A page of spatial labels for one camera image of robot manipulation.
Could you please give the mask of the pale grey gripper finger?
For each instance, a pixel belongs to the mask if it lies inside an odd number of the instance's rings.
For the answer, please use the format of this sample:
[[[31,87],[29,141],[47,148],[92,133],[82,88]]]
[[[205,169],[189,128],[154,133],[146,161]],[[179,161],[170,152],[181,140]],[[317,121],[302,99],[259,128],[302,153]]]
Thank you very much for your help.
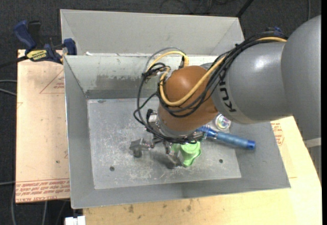
[[[129,146],[129,149],[133,152],[150,150],[152,148],[154,148],[154,144],[150,141],[145,140],[144,138],[132,141]]]
[[[182,166],[180,152],[167,154],[167,158],[169,160],[169,163],[167,164],[168,168],[176,168]]]

